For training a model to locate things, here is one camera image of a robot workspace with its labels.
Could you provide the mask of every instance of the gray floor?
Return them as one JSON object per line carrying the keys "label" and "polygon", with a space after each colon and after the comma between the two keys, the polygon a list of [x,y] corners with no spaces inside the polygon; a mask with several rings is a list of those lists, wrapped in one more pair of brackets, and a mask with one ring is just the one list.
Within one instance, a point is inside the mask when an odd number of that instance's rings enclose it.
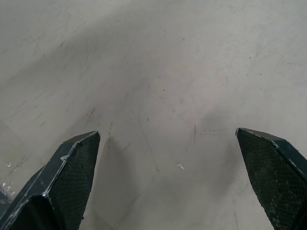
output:
{"label": "gray floor", "polygon": [[307,156],[305,0],[2,0],[0,177],[13,195],[101,132],[81,229],[272,230],[235,137]]}

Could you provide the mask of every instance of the white debris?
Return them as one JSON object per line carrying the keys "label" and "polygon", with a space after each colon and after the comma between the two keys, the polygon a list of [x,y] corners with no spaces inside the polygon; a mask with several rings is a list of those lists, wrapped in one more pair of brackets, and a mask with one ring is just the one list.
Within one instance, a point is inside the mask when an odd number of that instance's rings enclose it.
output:
{"label": "white debris", "polygon": [[181,164],[178,164],[177,166],[179,166],[182,170],[184,170],[184,168]]}

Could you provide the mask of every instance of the concrete floor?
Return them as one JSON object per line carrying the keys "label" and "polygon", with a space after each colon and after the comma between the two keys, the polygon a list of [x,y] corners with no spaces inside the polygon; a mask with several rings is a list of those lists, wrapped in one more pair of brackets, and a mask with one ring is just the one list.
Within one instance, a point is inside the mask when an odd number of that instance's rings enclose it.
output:
{"label": "concrete floor", "polygon": [[80,229],[272,230],[237,127],[307,156],[305,0],[2,0],[0,177],[101,132]]}

